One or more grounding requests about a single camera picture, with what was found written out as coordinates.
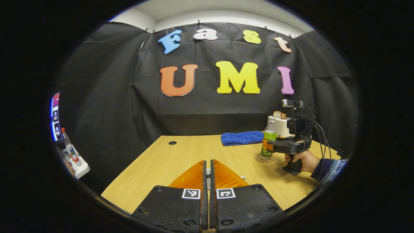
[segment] water bottle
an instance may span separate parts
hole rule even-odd
[[[267,118],[267,126],[265,128],[265,133],[263,136],[264,140],[276,140],[276,136],[277,136],[277,128],[276,125],[274,124],[276,121],[276,119],[272,116],[269,116]],[[272,157],[273,152],[267,150],[264,146],[262,146],[262,150],[260,152],[260,156],[262,160],[269,160]]]
[[[70,143],[69,137],[66,134],[65,128],[62,128],[63,134],[63,143],[66,146],[66,149],[69,151],[70,156],[72,157],[73,161],[76,163],[78,167],[82,166],[82,162],[77,157],[75,150],[73,149],[72,143]]]

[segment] camera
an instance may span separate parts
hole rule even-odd
[[[290,134],[294,134],[297,137],[301,133],[305,132],[309,126],[308,118],[301,116],[300,111],[305,110],[305,104],[303,101],[299,100],[282,100],[283,107],[292,107],[294,109],[295,115],[293,118],[287,120],[287,128],[289,129]]]

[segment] letter m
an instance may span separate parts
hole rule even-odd
[[[251,62],[244,63],[240,73],[237,72],[236,68],[229,61],[219,61],[216,63],[216,66],[220,68],[220,87],[217,88],[218,93],[231,93],[232,88],[229,86],[229,82],[231,82],[237,93],[240,92],[244,82],[246,83],[243,88],[244,93],[260,93],[256,77],[257,64]]]

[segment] bottle label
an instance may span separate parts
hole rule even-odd
[[[272,152],[268,149],[266,149],[263,145],[262,145],[262,150],[260,151],[260,155],[263,157],[270,157],[272,156]]]
[[[268,141],[272,141],[272,140],[276,140],[276,136],[277,133],[268,133],[268,132],[264,132],[264,136],[263,139],[264,140],[268,140]],[[262,145],[262,150],[260,151],[260,155],[263,157],[270,157],[272,156],[273,152],[266,149],[263,145]]]
[[[272,140],[276,140],[276,136],[277,136],[277,133],[267,133],[267,132],[265,132],[264,136],[263,136],[263,139],[272,141]]]
[[[72,156],[73,161],[77,162],[78,158],[77,158],[77,155],[75,153],[75,150],[73,149],[73,146],[71,144],[69,144],[69,145],[66,146],[66,148],[69,151],[70,156]]]

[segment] black cloth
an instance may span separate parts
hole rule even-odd
[[[198,29],[217,31],[217,40],[195,40]],[[181,30],[180,46],[164,54],[158,40]],[[243,38],[244,30],[259,34],[260,44],[251,44]],[[292,53],[282,51],[275,37],[289,43]],[[238,72],[246,62],[256,63],[259,94],[219,94],[220,69],[218,61],[230,61]],[[187,95],[169,97],[160,90],[159,70],[177,66],[174,86],[184,84],[182,66],[196,64],[193,90]],[[293,95],[281,92],[282,78],[278,66],[288,67]],[[132,80],[135,123],[138,135],[149,146],[160,135],[211,135],[261,131],[266,127],[267,116],[279,110],[293,115],[291,108],[283,108],[281,99],[303,100],[314,109],[314,93],[305,58],[295,41],[289,36],[266,31],[263,28],[233,23],[203,23],[173,27],[151,34],[138,53]]]
[[[303,51],[312,79],[316,122],[323,128],[331,148],[343,150],[342,157],[346,158],[358,139],[358,79],[338,51],[317,32],[307,32],[295,41]],[[313,139],[319,141],[316,130]]]
[[[128,24],[105,24],[58,76],[60,126],[91,168],[81,181],[99,194],[146,149],[133,124],[131,88],[146,36]]]

